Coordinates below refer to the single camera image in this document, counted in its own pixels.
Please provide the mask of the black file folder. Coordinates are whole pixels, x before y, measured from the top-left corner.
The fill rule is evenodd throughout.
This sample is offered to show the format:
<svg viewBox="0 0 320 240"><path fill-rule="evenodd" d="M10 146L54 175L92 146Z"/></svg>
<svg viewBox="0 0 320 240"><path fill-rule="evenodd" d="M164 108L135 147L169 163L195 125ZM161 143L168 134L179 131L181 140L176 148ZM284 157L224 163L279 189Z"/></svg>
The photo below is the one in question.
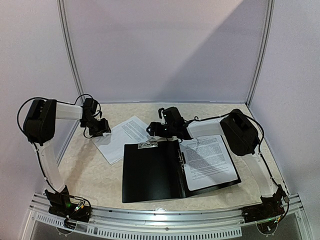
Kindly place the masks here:
<svg viewBox="0 0 320 240"><path fill-rule="evenodd" d="M122 173L122 202L185 199L231 187L189 191L185 158L178 140L126 144Z"/></svg>

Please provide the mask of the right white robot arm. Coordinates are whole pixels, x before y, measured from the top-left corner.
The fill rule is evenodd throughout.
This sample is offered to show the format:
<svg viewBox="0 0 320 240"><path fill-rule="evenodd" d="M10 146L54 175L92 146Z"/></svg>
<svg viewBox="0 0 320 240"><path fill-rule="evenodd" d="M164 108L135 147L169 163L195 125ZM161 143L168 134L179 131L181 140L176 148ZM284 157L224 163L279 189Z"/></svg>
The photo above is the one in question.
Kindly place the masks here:
<svg viewBox="0 0 320 240"><path fill-rule="evenodd" d="M263 138L259 134L264 133L263 128L240 109L204 119L196 116L185 120L177 107L161 108L158 115L160 121L153 121L146 128L152 137L192 140L205 136L224 136L230 150L248 166L258 185L261 199L267 199L258 208L262 218L269 218L278 210L276 201L288 198L282 185L274 179L262 154Z"/></svg>

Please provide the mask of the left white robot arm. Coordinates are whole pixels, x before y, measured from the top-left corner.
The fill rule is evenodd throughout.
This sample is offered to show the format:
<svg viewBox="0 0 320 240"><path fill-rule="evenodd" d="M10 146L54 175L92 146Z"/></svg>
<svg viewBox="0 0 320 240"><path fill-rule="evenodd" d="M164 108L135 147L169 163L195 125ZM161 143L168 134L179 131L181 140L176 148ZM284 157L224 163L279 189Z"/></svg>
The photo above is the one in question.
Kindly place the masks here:
<svg viewBox="0 0 320 240"><path fill-rule="evenodd" d="M48 186L55 193L62 193L66 188L55 160L52 139L56 132L56 120L75 120L88 130L88 138L101 137L111 133L108 120L102 118L102 108L97 100L88 96L83 105L33 97L22 106L31 103L23 125L19 129L33 145L41 172Z"/></svg>

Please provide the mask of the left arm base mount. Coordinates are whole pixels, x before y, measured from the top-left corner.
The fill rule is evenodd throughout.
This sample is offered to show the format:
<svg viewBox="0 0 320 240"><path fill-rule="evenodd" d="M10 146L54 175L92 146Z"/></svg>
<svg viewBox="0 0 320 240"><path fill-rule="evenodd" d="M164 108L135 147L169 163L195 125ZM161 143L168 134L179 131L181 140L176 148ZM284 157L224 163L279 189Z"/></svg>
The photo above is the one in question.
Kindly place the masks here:
<svg viewBox="0 0 320 240"><path fill-rule="evenodd" d="M88 223L92 213L91 203L81 197L69 194L68 187L65 186L61 192L52 193L48 190L44 191L45 196L49 200L50 207L48 212L58 217L64 217L75 221ZM87 202L88 205L78 206L78 203L72 203L71 199Z"/></svg>

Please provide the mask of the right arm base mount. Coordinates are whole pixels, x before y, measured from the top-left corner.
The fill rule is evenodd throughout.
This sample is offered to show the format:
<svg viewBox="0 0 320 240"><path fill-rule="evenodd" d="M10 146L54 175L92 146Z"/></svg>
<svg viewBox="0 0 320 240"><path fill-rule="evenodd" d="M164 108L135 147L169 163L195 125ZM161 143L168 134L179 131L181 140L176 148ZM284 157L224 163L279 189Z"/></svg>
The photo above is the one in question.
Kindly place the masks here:
<svg viewBox="0 0 320 240"><path fill-rule="evenodd" d="M290 199L282 188L278 188L271 197L260 197L261 203L246 206L241 209L241 216L246 223L265 219L273 219L278 216L276 222L280 222L289 211Z"/></svg>

